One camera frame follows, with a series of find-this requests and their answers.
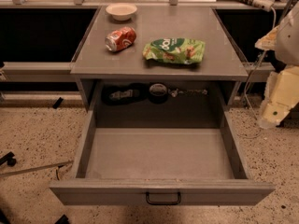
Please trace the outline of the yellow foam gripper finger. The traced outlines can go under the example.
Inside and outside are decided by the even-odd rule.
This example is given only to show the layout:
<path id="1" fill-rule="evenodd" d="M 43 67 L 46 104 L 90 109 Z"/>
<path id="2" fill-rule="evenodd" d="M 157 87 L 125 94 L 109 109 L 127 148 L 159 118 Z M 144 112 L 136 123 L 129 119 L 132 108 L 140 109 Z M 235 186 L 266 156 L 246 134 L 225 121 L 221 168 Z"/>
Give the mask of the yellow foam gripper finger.
<path id="1" fill-rule="evenodd" d="M 260 38 L 255 47 L 273 50 L 276 59 L 287 65 L 281 72 L 269 75 L 260 108 L 259 126 L 274 128 L 299 103 L 299 31 L 295 26 L 277 26 Z"/>

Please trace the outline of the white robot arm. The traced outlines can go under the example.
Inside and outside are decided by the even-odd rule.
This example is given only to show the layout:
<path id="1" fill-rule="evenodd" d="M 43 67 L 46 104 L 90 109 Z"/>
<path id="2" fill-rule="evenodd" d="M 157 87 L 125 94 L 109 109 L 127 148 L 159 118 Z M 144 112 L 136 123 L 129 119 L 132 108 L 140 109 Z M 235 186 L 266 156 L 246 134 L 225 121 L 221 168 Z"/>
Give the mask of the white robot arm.
<path id="1" fill-rule="evenodd" d="M 279 73 L 270 73 L 258 117 L 261 128 L 274 128 L 299 104 L 299 2 L 255 47 L 273 50 L 275 58 L 286 64 Z"/>

